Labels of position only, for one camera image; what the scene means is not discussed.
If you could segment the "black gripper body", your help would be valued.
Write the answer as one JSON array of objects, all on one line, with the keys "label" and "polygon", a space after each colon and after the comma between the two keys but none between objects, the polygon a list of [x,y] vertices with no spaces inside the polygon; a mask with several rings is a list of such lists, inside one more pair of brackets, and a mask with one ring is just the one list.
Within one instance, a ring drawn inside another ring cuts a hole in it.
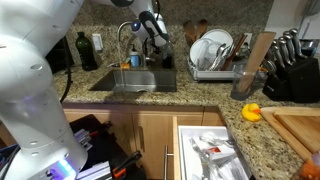
[{"label": "black gripper body", "polygon": [[170,41],[163,46],[155,46],[152,39],[147,38],[143,42],[143,54],[147,60],[165,60],[173,56],[173,47]]}]

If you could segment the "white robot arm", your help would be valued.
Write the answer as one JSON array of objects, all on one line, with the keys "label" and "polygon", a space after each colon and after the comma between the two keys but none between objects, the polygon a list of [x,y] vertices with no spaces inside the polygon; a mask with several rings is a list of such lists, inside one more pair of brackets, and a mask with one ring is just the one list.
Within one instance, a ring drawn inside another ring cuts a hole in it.
[{"label": "white robot arm", "polygon": [[19,145],[1,180],[75,180],[88,153],[46,60],[84,0],[0,0],[0,118]]}]

